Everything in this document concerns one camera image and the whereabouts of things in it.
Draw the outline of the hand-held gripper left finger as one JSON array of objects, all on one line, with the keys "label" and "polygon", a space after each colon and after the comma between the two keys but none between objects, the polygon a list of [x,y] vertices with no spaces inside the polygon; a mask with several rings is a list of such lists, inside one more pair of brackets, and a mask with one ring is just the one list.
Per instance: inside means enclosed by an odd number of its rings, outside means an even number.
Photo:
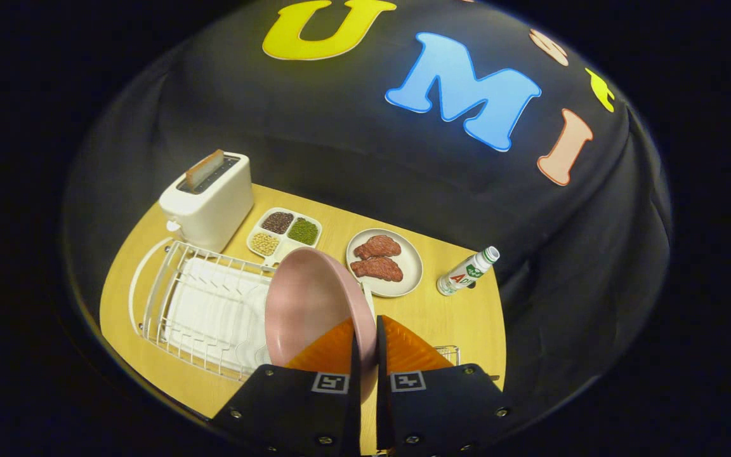
[{"label": "hand-held gripper left finger", "polygon": [[256,368],[211,419],[254,456],[360,454],[360,358],[345,319],[285,365]]}]

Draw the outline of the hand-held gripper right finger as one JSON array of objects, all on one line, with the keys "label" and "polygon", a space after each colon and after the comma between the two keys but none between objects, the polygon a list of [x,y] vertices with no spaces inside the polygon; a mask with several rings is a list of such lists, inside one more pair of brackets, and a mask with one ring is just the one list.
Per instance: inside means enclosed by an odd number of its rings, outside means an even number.
[{"label": "hand-held gripper right finger", "polygon": [[511,397],[478,364],[455,365],[395,319],[376,319],[376,440],[389,456],[479,456],[511,421]]}]

